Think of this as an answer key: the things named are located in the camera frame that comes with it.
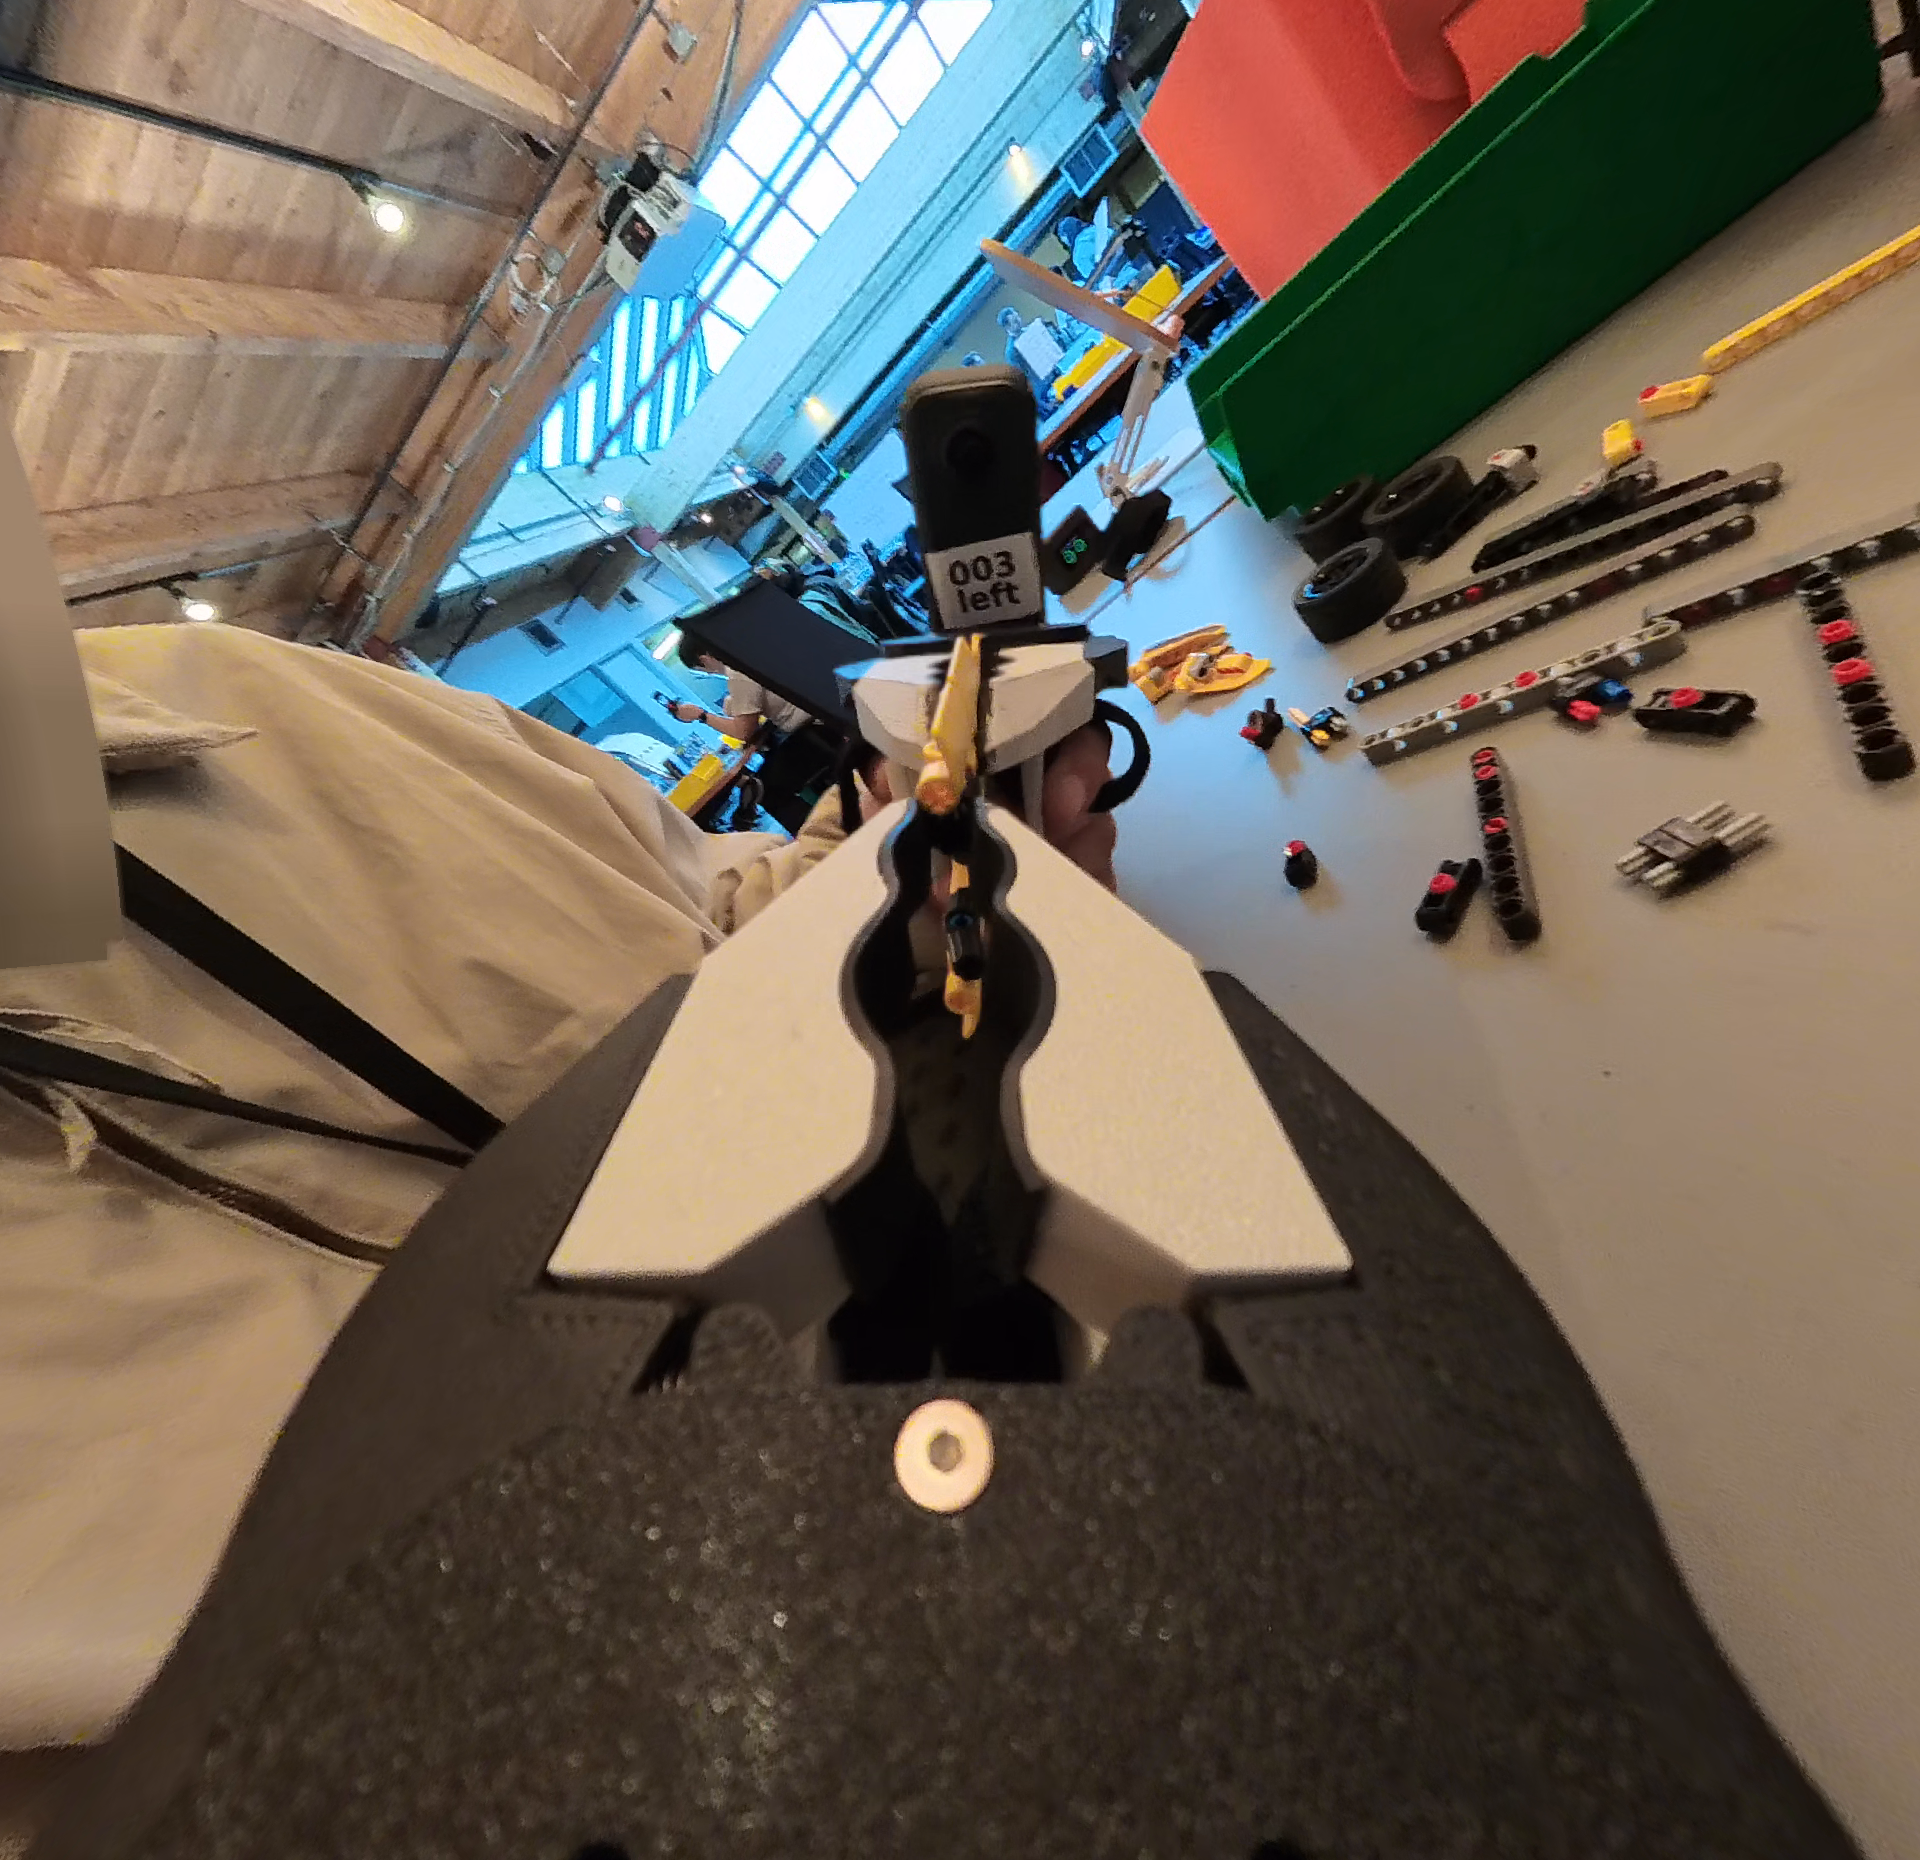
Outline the long yellow toy beam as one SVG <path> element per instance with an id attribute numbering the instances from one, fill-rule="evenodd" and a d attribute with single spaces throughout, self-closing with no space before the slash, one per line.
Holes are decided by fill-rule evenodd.
<path id="1" fill-rule="evenodd" d="M 1846 268 L 1817 280 L 1813 286 L 1734 326 L 1727 338 L 1714 340 L 1701 351 L 1700 369 L 1712 376 L 1723 375 L 1734 364 L 1756 358 L 1759 351 L 1777 346 L 1780 340 L 1804 330 L 1817 319 L 1836 308 L 1846 308 L 1848 302 L 1889 284 L 1892 276 L 1903 276 L 1915 264 L 1917 264 L 1917 229 L 1898 235 L 1894 240 L 1885 240 L 1883 246 L 1871 248 L 1859 262 L 1848 262 Z"/>

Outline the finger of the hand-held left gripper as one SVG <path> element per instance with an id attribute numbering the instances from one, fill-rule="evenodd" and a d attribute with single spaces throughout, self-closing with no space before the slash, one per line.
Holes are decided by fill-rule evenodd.
<path id="1" fill-rule="evenodd" d="M 1047 755 L 1089 723 L 1089 648 L 982 648 L 974 797 L 1009 777 L 1014 803 L 1042 808 Z"/>
<path id="2" fill-rule="evenodd" d="M 873 750 L 873 761 L 854 771 L 865 808 L 892 800 L 950 803 L 950 763 L 933 741 L 947 657 L 950 650 L 910 650 L 837 667 L 842 708 L 857 739 Z"/>

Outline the black toy wheel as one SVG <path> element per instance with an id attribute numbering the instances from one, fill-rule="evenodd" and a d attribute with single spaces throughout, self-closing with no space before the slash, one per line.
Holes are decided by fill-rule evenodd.
<path id="1" fill-rule="evenodd" d="M 1361 520 L 1378 491 L 1380 482 L 1374 476 L 1355 476 L 1325 491 L 1301 515 L 1293 531 L 1297 548 L 1320 568 L 1364 540 Z"/>
<path id="2" fill-rule="evenodd" d="M 1364 540 L 1380 540 L 1397 557 L 1418 554 L 1470 500 L 1473 476 L 1457 455 L 1434 455 L 1380 482 L 1358 515 Z"/>
<path id="3" fill-rule="evenodd" d="M 1378 535 L 1321 561 L 1293 591 L 1297 621 L 1311 641 L 1333 648 L 1378 626 L 1405 598 L 1402 557 Z"/>

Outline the short grey beam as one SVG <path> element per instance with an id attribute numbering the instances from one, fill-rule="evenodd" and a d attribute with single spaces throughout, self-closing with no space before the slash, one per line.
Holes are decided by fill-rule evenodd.
<path id="1" fill-rule="evenodd" d="M 1917 554 L 1917 511 L 1908 511 L 1883 526 L 1859 532 L 1852 542 L 1838 542 L 1834 548 L 1817 548 L 1817 550 L 1801 550 L 1777 568 L 1750 573 L 1743 580 L 1729 580 L 1696 598 L 1682 598 L 1667 607 L 1651 607 L 1642 613 L 1642 623 L 1673 623 L 1694 632 L 1701 626 L 1727 623 L 1738 613 L 1762 612 L 1773 601 L 1795 598 L 1804 586 L 1813 586 L 1817 591 L 1846 588 L 1852 575 L 1873 573 L 1880 568 L 1889 568 L 1915 554 Z"/>

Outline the wooden desk lamp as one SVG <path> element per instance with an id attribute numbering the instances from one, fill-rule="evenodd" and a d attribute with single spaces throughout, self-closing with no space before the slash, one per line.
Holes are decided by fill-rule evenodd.
<path id="1" fill-rule="evenodd" d="M 1000 240 L 982 240 L 982 257 L 1000 280 L 1083 322 L 1097 338 L 1117 344 L 1135 364 L 1113 455 L 1097 464 L 1101 491 L 1113 505 L 1101 540 L 1101 563 L 1108 575 L 1128 580 L 1161 542 L 1172 508 L 1161 486 L 1165 459 L 1145 460 L 1142 436 L 1184 344 L 1184 314 L 1174 308 L 1154 314 L 1128 311 L 1124 299 L 1068 284 Z"/>

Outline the person's left forearm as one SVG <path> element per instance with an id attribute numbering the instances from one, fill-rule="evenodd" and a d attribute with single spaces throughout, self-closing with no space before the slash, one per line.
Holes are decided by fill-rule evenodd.
<path id="1" fill-rule="evenodd" d="M 850 797 L 847 788 L 822 792 L 793 838 L 775 842 L 762 833 L 752 838 L 731 838 L 731 855 L 723 858 L 726 863 L 711 883 L 711 926 L 721 935 L 741 932 L 785 891 L 797 888 L 797 883 L 837 855 L 873 813 L 873 795 L 854 782 Z"/>

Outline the thin orange rod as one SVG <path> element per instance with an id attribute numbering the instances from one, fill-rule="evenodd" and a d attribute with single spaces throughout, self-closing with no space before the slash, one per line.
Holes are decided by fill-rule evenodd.
<path id="1" fill-rule="evenodd" d="M 1165 571 L 1165 563 L 1184 550 L 1204 531 L 1210 531 L 1223 515 L 1243 511 L 1239 500 L 1223 500 L 1204 516 L 1177 516 L 1168 520 L 1165 532 L 1148 548 L 1121 575 L 1121 588 L 1131 591 L 1142 580 Z"/>

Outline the black beam two red pins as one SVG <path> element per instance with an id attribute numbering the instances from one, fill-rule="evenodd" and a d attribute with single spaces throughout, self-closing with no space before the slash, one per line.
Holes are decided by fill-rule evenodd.
<path id="1" fill-rule="evenodd" d="M 1809 573 L 1795 582 L 1795 601 L 1813 635 L 1817 661 L 1860 779 L 1885 786 L 1917 777 L 1917 747 L 1892 711 L 1885 680 L 1856 616 L 1836 557 L 1821 554 L 1812 561 Z"/>

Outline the green storage bin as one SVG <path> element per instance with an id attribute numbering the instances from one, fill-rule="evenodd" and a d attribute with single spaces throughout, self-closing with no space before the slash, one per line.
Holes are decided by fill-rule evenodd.
<path id="1" fill-rule="evenodd" d="M 1883 101 L 1871 0 L 1589 0 L 1191 371 L 1239 501 L 1411 466 Z"/>

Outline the black beam three red pins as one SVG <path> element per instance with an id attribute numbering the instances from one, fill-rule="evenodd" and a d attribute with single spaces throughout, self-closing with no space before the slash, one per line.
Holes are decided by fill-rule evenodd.
<path id="1" fill-rule="evenodd" d="M 1479 811 L 1480 883 L 1505 941 L 1531 946 L 1544 935 L 1544 912 L 1528 859 L 1517 779 L 1497 744 L 1473 747 L 1469 771 Z"/>

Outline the grey desk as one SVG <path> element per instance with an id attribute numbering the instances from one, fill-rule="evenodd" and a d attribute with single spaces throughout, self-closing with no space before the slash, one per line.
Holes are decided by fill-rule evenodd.
<path id="1" fill-rule="evenodd" d="M 1759 698 L 1727 741 L 1550 712 L 1492 741 L 1544 941 L 1479 904 L 1431 943 L 1418 884 L 1470 830 L 1469 744 L 1374 771 L 1239 739 L 1436 641 L 1320 648 L 1281 526 L 1223 515 L 1109 612 L 1271 661 L 1240 702 L 1139 708 L 1124 898 L 1351 1078 L 1544 1293 L 1597 1381 L 1694 1598 L 1873 1858 L 1917 1858 L 1917 779 L 1866 782 L 1795 601 L 1688 635 L 1667 686 Z M 1614 873 L 1729 800 L 1773 836 L 1701 888 Z M 1284 884 L 1305 838 L 1321 874 Z"/>

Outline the dark grey long toy beam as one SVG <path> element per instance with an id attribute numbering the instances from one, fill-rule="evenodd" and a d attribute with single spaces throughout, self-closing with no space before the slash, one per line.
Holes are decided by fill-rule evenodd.
<path id="1" fill-rule="evenodd" d="M 1492 641 L 1492 639 L 1473 635 L 1473 639 L 1453 641 L 1447 648 L 1431 648 L 1416 657 L 1402 657 L 1394 667 L 1383 667 L 1380 674 L 1351 680 L 1343 695 L 1333 702 L 1333 708 L 1347 712 L 1351 708 L 1367 708 L 1380 702 L 1383 695 L 1411 692 L 1411 688 L 1431 692 L 1436 680 L 1459 674 L 1461 667 L 1492 667 L 1497 661 L 1512 663 L 1516 661 L 1512 644 L 1516 641 Z M 1688 648 L 1688 632 L 1681 626 L 1681 621 L 1654 616 L 1642 626 L 1633 626 L 1629 632 L 1620 632 L 1617 639 L 1572 650 L 1560 661 L 1536 663 L 1535 674 L 1528 674 L 1525 686 L 1535 683 L 1535 677 L 1560 680 L 1560 677 L 1573 677 L 1573 674 L 1606 674 L 1606 677 L 1637 674 L 1642 667 L 1659 667 L 1672 661 L 1673 653 L 1682 653 L 1687 648 Z"/>

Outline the black double toy beam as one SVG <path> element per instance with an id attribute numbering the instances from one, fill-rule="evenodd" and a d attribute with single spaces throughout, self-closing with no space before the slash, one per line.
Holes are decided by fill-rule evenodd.
<path id="1" fill-rule="evenodd" d="M 1682 500 L 1773 500 L 1782 486 L 1780 460 L 1759 460 L 1729 474 L 1727 466 L 1701 469 L 1696 476 L 1660 480 L 1654 466 L 1625 466 L 1617 476 L 1602 480 L 1589 491 L 1561 500 L 1501 532 L 1492 532 L 1470 561 L 1470 573 L 1488 573 L 1525 554 L 1536 554 L 1566 544 L 1583 532 L 1625 523 L 1628 516 L 1678 505 Z"/>

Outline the grey black axle connector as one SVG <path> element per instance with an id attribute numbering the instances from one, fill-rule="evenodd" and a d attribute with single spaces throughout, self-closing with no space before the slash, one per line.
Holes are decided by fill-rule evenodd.
<path id="1" fill-rule="evenodd" d="M 1729 873 L 1772 836 L 1773 826 L 1765 813 L 1738 813 L 1729 800 L 1712 800 L 1637 838 L 1614 873 L 1654 898 L 1673 898 Z"/>

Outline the yellow beam assembly with pins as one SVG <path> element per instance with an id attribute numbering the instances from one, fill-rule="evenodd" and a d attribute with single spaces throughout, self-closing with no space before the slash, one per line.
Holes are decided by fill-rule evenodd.
<path id="1" fill-rule="evenodd" d="M 947 674 L 933 705 L 918 808 L 936 823 L 937 855 L 947 859 L 944 900 L 944 1008 L 956 1018 L 962 1041 L 982 1021 L 982 991 L 987 969 L 987 928 L 974 891 L 974 843 L 978 808 L 982 705 L 986 705 L 986 639 L 961 635 L 947 653 Z"/>

